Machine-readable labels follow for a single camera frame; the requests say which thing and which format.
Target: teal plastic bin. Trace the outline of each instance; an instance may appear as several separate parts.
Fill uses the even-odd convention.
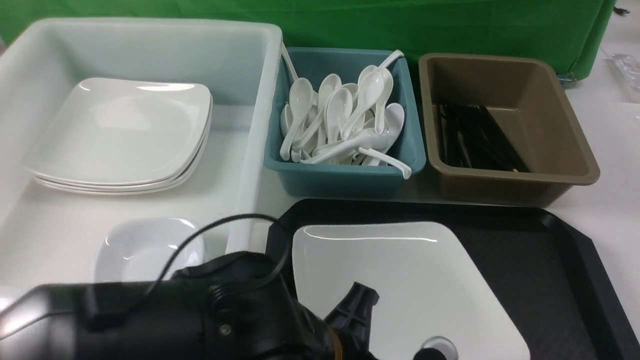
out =
[[[379,65],[391,54],[391,51],[315,47],[293,47],[288,50],[298,76],[307,78],[316,91],[322,80],[331,73],[338,74],[342,83],[357,83],[362,69],[372,64]],[[399,102],[406,114],[403,132],[389,150],[389,155],[409,165],[413,176],[424,168],[426,154],[409,67],[406,60],[401,58],[389,70],[394,76],[394,91],[389,103]],[[280,158],[280,146],[284,139],[280,131],[280,113],[289,99],[291,83],[282,62],[264,152],[264,166],[278,173],[285,191],[289,195],[304,197],[393,196],[405,182],[400,170],[395,167],[301,164]]]

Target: white bowl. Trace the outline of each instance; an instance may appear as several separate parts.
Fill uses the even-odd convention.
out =
[[[193,159],[210,109],[204,85],[86,79],[23,164],[38,177],[64,183],[162,181]]]
[[[93,268],[94,282],[154,281],[175,249],[198,227],[181,218],[141,218],[111,230]],[[204,241],[195,238],[180,252],[165,279],[181,268],[202,264]]]

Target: black cable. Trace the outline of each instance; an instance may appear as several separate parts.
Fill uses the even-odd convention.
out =
[[[214,292],[215,295],[214,296],[216,297],[216,300],[219,300],[220,298],[222,298],[224,296],[227,296],[227,295],[229,295],[231,293],[239,293],[239,292],[243,292],[243,291],[254,290],[254,289],[260,288],[260,287],[262,287],[264,285],[267,285],[269,282],[271,282],[273,279],[275,279],[278,276],[278,274],[280,273],[280,271],[284,267],[285,263],[287,262],[287,258],[289,257],[289,254],[291,253],[291,247],[292,247],[292,243],[293,243],[293,231],[291,231],[283,222],[281,222],[277,218],[271,217],[269,215],[263,215],[263,214],[257,214],[257,213],[231,215],[229,217],[222,218],[220,220],[212,222],[209,225],[206,225],[205,227],[201,228],[200,230],[196,231],[191,236],[186,238],[180,244],[180,246],[178,246],[177,249],[175,249],[175,251],[173,252],[171,257],[169,258],[169,260],[167,260],[164,268],[160,272],[160,276],[158,276],[156,281],[154,281],[154,283],[151,284],[151,286],[149,286],[149,288],[145,291],[145,293],[135,301],[135,303],[129,308],[129,310],[131,311],[135,307],[138,307],[140,304],[142,304],[142,302],[144,302],[147,298],[149,298],[149,296],[151,296],[151,294],[156,290],[158,285],[160,285],[160,283],[162,282],[162,280],[166,276],[166,273],[169,272],[169,268],[171,267],[171,265],[173,264],[175,259],[180,254],[180,251],[184,250],[184,248],[187,247],[187,245],[189,245],[189,243],[192,242],[195,238],[197,238],[201,234],[203,234],[203,233],[205,233],[205,232],[207,232],[207,231],[209,231],[209,230],[211,230],[211,229],[213,229],[215,227],[218,227],[220,225],[224,225],[224,224],[226,224],[228,222],[233,222],[233,221],[236,221],[236,220],[252,219],[252,218],[263,219],[263,220],[270,221],[270,222],[272,222],[274,224],[278,224],[280,227],[282,227],[282,229],[284,229],[285,232],[287,232],[289,235],[291,235],[291,240],[287,242],[287,247],[284,250],[284,253],[280,257],[279,262],[273,268],[271,273],[269,273],[269,275],[267,275],[265,277],[261,277],[260,279],[252,279],[252,280],[248,280],[248,281],[244,281],[244,282],[232,282],[230,284],[229,283],[222,284],[222,285],[218,286],[215,289],[215,292]]]

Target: stack of plates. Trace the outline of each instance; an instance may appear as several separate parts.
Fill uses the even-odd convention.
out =
[[[57,190],[166,190],[186,181],[198,165],[211,110],[211,93],[203,85],[87,79],[22,161],[37,183]]]

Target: plastic bag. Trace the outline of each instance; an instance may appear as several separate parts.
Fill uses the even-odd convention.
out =
[[[627,54],[615,54],[610,58],[622,73],[627,84],[640,93],[640,59]]]

